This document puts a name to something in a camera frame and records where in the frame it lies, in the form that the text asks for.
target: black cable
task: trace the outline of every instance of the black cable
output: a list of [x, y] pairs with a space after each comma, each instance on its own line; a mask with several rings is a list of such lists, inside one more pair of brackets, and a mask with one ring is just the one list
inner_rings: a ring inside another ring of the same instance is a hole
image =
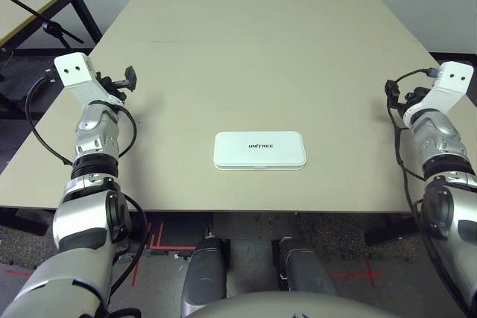
[[134, 121], [134, 118], [133, 116], [130, 114], [130, 112], [125, 109], [124, 107], [122, 106], [118, 106], [118, 109], [120, 111], [122, 111], [128, 118], [129, 120], [131, 121], [131, 124], [133, 125], [133, 138], [131, 139], [131, 142], [129, 143], [129, 145], [126, 147], [126, 149], [124, 149], [121, 154], [119, 154], [119, 158], [121, 158], [123, 155], [125, 155], [129, 149], [131, 149], [131, 147], [133, 146], [134, 142], [136, 141], [136, 137], [137, 137], [137, 126], [136, 126], [136, 121]]
[[54, 150], [53, 148], [51, 148], [49, 145], [46, 144], [46, 142], [43, 140], [43, 138], [40, 136], [40, 134], [35, 129], [33, 119], [31, 118], [31, 112], [30, 112], [31, 100], [32, 100], [33, 96], [35, 95], [35, 92], [38, 90], [38, 88], [47, 81], [48, 81], [48, 78], [46, 76], [40, 77], [39, 80], [31, 87], [30, 91], [28, 91], [27, 99], [26, 99], [26, 102], [25, 102], [25, 115], [26, 115], [28, 123], [31, 126], [31, 131], [33, 132], [35, 137], [37, 137], [37, 139], [41, 143], [41, 145], [43, 147], [45, 147], [48, 152], [50, 152], [51, 154], [56, 156], [59, 160], [61, 160], [64, 165], [73, 165], [73, 163], [71, 163], [67, 158], [65, 158], [64, 156], [59, 154], [56, 150]]
[[401, 128], [397, 125], [396, 123], [396, 120], [394, 119], [394, 116], [393, 114], [391, 113], [391, 108], [389, 107], [389, 101], [386, 103], [386, 107], [388, 108], [388, 114], [389, 114], [389, 118], [391, 119], [391, 122], [393, 123], [393, 127], [394, 127], [394, 149], [396, 151], [396, 161], [397, 161], [397, 164], [401, 167], [401, 169], [403, 169], [406, 173], [412, 175], [413, 177], [415, 178], [418, 178], [419, 180], [422, 180], [422, 181], [425, 181], [424, 178], [421, 176], [421, 175], [418, 175], [416, 174], [415, 172], [413, 172], [411, 169], [408, 169], [405, 165], [404, 165], [404, 161], [402, 160], [401, 158], [401, 154], [399, 152], [400, 148], [401, 148], [401, 132], [403, 130], [407, 130], [408, 128]]
[[137, 252], [133, 257], [133, 260], [129, 263], [129, 266], [127, 266], [126, 270], [124, 270], [124, 272], [119, 276], [116, 282], [114, 282], [113, 286], [111, 286], [110, 296], [112, 296], [116, 292], [122, 282], [124, 282], [130, 272], [133, 270], [134, 266], [136, 266], [137, 261], [139, 261], [139, 258], [141, 257], [144, 246], [148, 242], [148, 219], [146, 218], [144, 210], [142, 210], [141, 206], [136, 201], [128, 197], [126, 194], [124, 194], [124, 197], [129, 203], [131, 203], [132, 206], [134, 206], [134, 208], [136, 208], [138, 214], [142, 218], [142, 237], [141, 242], [139, 243], [139, 248], [137, 249]]
[[440, 280], [443, 282], [444, 286], [446, 287], [451, 297], [454, 299], [455, 303], [457, 303], [458, 307], [465, 313], [466, 317], [476, 318], [477, 315], [471, 312], [467, 308], [465, 299], [462, 297], [461, 292], [459, 291], [454, 281], [452, 280], [452, 277], [449, 275], [446, 268], [444, 267], [440, 259], [440, 256], [437, 250], [435, 249], [434, 244], [431, 241], [431, 238], [429, 237], [429, 234], [424, 230], [420, 222], [419, 213], [417, 211], [417, 205], [419, 205], [419, 203], [421, 203], [422, 200], [418, 200], [416, 201], [416, 203], [412, 203], [411, 194], [409, 193], [409, 186], [408, 186], [408, 175], [407, 175], [408, 171], [406, 167], [404, 166], [404, 161], [402, 160], [401, 155], [399, 153], [400, 142], [401, 142], [401, 132], [403, 131], [403, 128], [400, 128], [397, 126], [396, 120], [394, 119], [391, 113], [389, 104], [388, 104], [388, 114], [394, 127], [394, 150], [396, 152], [397, 163], [402, 170], [405, 198], [408, 202], [409, 208], [411, 209], [412, 216], [417, 225], [417, 228], [419, 229], [421, 237], [423, 238], [424, 247], [426, 248], [426, 251], [429, 255], [429, 259], [431, 260], [437, 274], [439, 275]]
[[424, 73], [424, 74], [427, 74], [427, 73], [428, 73], [428, 70], [429, 70], [429, 69], [418, 69], [418, 70], [411, 71], [411, 72], [409, 72], [409, 73], [407, 73], [407, 74], [404, 74], [404, 75], [401, 76], [400, 78], [398, 78], [398, 79], [396, 80], [396, 83], [400, 82], [403, 78], [409, 77], [409, 76], [411, 76], [411, 75], [413, 75], [413, 74], [418, 74], [418, 73], [420, 73], [420, 72], [422, 72], [422, 73]]

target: red floor marking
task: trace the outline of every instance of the red floor marking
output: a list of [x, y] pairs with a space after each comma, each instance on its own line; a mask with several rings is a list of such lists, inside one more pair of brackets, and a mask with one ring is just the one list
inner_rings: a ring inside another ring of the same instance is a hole
[[5, 273], [8, 273], [9, 275], [15, 275], [15, 276], [21, 276], [21, 277], [30, 277], [31, 273], [28, 272], [19, 272], [19, 271], [11, 271], [11, 270], [5, 270]]
[[131, 286], [134, 286], [136, 284], [137, 271], [139, 271], [139, 262], [140, 261], [141, 260], [137, 261], [136, 266], [134, 266], [133, 281], [131, 281]]
[[371, 270], [370, 259], [368, 257], [365, 257], [364, 262], [366, 262], [367, 272], [370, 275], [371, 286], [373, 286], [373, 288], [376, 288], [376, 282], [374, 281], [374, 277], [373, 277], [373, 274], [372, 274], [373, 271]]
[[159, 225], [159, 234], [157, 236], [157, 244], [154, 244], [154, 239], [156, 238], [155, 234], [151, 235], [151, 242], [149, 243], [150, 249], [170, 249], [170, 250], [181, 250], [181, 251], [193, 251], [195, 246], [161, 246], [162, 233], [164, 232], [164, 223]]

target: robot forearm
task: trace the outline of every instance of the robot forearm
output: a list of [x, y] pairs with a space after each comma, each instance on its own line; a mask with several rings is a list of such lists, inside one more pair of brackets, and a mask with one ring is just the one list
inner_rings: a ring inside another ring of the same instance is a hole
[[58, 57], [55, 65], [84, 105], [71, 180], [53, 221], [59, 253], [35, 270], [4, 318], [105, 316], [116, 247], [131, 230], [117, 179], [123, 101], [96, 80], [85, 55]]
[[388, 81], [388, 106], [411, 130], [426, 181], [420, 226], [469, 311], [476, 313], [477, 177], [447, 112], [467, 91], [473, 68], [444, 63], [431, 90], [416, 88], [399, 104], [396, 81]]

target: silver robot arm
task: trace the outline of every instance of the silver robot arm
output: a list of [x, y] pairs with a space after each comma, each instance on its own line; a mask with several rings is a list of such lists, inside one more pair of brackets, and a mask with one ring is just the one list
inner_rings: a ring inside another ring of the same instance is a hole
[[477, 177], [446, 116], [465, 96], [473, 68], [448, 62], [428, 74], [436, 77], [432, 89], [416, 88], [405, 96], [406, 104], [397, 103], [397, 82], [388, 81], [388, 106], [399, 110], [411, 130], [422, 164], [426, 190], [420, 228], [458, 291], [451, 293], [467, 312], [477, 314]]
[[4, 318], [105, 317], [116, 248], [131, 231], [118, 184], [118, 116], [125, 99], [118, 88], [134, 89], [133, 70], [129, 80], [118, 85], [101, 75], [99, 83], [89, 58], [81, 53], [58, 57], [55, 66], [84, 107], [76, 128], [71, 180], [53, 221], [59, 253], [34, 271]]

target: black metal stand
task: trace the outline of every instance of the black metal stand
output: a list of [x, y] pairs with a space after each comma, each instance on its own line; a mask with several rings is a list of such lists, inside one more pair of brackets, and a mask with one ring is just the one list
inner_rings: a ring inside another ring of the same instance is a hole
[[413, 217], [407, 217], [395, 223], [391, 222], [389, 214], [385, 216], [386, 226], [382, 229], [366, 232], [364, 240], [368, 246], [382, 244], [386, 241], [401, 240], [406, 236], [419, 232]]
[[[92, 15], [89, 12], [87, 6], [84, 4], [83, 0], [56, 0], [55, 3], [50, 5], [47, 9], [45, 9], [41, 13], [36, 12], [35, 10], [29, 8], [28, 6], [24, 5], [18, 0], [16, 1], [12, 0], [12, 1], [15, 2], [15, 4], [18, 4], [19, 6], [22, 6], [24, 9], [26, 7], [27, 11], [32, 10], [31, 12], [33, 12], [36, 15], [36, 17], [31, 22], [29, 22], [25, 27], [23, 27], [20, 31], [18, 31], [12, 38], [10, 38], [4, 44], [1, 45], [1, 49], [4, 52], [10, 53], [11, 51], [15, 50], [28, 37], [30, 37], [38, 29], [43, 27], [44, 24], [48, 28], [48, 30], [45, 30], [45, 31], [47, 31], [48, 34], [51, 34], [54, 37], [58, 38], [66, 48], [70, 48], [70, 46], [64, 40], [63, 34], [66, 34], [77, 41], [79, 40], [79, 42], [83, 42], [81, 39], [78, 39], [75, 35], [69, 33], [68, 31], [65, 31], [61, 27], [58, 28], [59, 25], [57, 23], [49, 20], [50, 18], [52, 18], [57, 13], [59, 13], [63, 8], [65, 8], [69, 4], [71, 4], [73, 8], [75, 9], [76, 14], [79, 16], [81, 22], [83, 23], [84, 27], [88, 31], [89, 35], [91, 36], [95, 44], [97, 44], [103, 36], [98, 26], [96, 25], [95, 20], [92, 18]], [[11, 100], [6, 98], [1, 93], [0, 93], [0, 106], [6, 109], [3, 111], [0, 111], [0, 119], [26, 119], [26, 116], [23, 110], [18, 108], [18, 106], [16, 106]], [[32, 118], [34, 120], [39, 120], [42, 115], [43, 115], [42, 112], [33, 112]]]
[[16, 216], [17, 208], [0, 208], [0, 225], [45, 236], [48, 225]]

